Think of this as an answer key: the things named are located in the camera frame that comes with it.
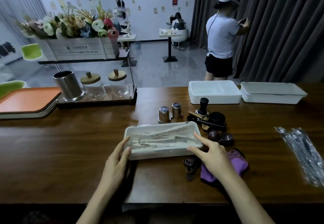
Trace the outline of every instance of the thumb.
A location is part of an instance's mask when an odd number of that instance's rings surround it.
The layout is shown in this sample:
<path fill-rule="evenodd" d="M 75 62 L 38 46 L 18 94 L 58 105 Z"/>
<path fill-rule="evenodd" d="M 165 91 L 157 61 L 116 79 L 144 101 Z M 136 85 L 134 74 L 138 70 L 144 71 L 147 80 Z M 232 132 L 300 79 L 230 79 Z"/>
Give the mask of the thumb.
<path fill-rule="evenodd" d="M 201 151 L 200 149 L 194 146 L 189 146 L 187 150 L 195 154 L 197 157 L 199 157 L 201 161 L 203 160 L 203 157 L 206 154 L 205 152 Z"/>
<path fill-rule="evenodd" d="M 127 147 L 124 151 L 123 154 L 121 155 L 120 161 L 118 164 L 122 165 L 123 168 L 126 167 L 126 163 L 128 160 L 129 155 L 131 154 L 132 149 L 130 147 Z"/>

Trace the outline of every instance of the left hand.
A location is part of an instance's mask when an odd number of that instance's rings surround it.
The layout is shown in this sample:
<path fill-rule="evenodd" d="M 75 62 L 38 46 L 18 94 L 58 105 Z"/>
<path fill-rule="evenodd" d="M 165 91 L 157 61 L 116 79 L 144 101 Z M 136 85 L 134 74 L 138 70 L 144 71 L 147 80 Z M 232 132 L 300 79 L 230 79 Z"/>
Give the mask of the left hand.
<path fill-rule="evenodd" d="M 123 139 L 106 161 L 99 183 L 99 187 L 104 189 L 104 191 L 109 191 L 112 194 L 115 193 L 124 178 L 126 163 L 132 152 L 130 147 L 123 151 L 124 145 L 128 140 L 129 136 Z"/>

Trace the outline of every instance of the stainless steel cylinder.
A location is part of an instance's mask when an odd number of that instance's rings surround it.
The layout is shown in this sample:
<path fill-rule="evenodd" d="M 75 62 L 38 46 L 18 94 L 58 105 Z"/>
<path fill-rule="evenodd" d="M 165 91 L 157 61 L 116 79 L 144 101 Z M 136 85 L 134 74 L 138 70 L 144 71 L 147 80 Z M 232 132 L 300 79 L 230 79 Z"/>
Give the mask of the stainless steel cylinder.
<path fill-rule="evenodd" d="M 181 112 L 181 104 L 180 103 L 172 104 L 170 117 L 174 118 L 174 119 L 180 119 L 183 117 L 183 114 Z"/>
<path fill-rule="evenodd" d="M 53 76 L 66 102 L 82 99 L 86 92 L 80 88 L 73 71 L 60 71 Z"/>
<path fill-rule="evenodd" d="M 166 106 L 160 107 L 158 122 L 168 123 L 169 121 L 170 121 L 169 108 Z"/>

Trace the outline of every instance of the green chair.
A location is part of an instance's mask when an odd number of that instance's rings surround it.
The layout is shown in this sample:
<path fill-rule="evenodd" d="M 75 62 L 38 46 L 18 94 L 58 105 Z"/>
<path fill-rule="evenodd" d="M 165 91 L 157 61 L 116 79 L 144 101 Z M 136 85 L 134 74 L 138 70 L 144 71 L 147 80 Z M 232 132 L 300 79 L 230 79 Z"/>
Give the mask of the green chair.
<path fill-rule="evenodd" d="M 37 43 L 22 46 L 22 57 L 27 61 L 42 61 L 43 52 Z"/>
<path fill-rule="evenodd" d="M 24 81 L 7 81 L 0 83 L 0 99 L 7 94 L 26 86 Z"/>

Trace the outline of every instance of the purple towel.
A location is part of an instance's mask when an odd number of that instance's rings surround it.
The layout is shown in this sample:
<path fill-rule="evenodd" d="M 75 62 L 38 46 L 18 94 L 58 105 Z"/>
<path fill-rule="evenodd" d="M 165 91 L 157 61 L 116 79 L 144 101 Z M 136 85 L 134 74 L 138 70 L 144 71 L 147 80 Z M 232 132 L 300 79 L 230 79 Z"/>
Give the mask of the purple towel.
<path fill-rule="evenodd" d="M 228 157 L 232 162 L 235 171 L 241 176 L 241 173 L 247 169 L 249 163 L 246 159 L 236 150 L 231 150 L 228 152 Z M 200 177 L 208 182 L 218 181 L 206 168 L 206 166 L 201 164 L 201 174 Z"/>

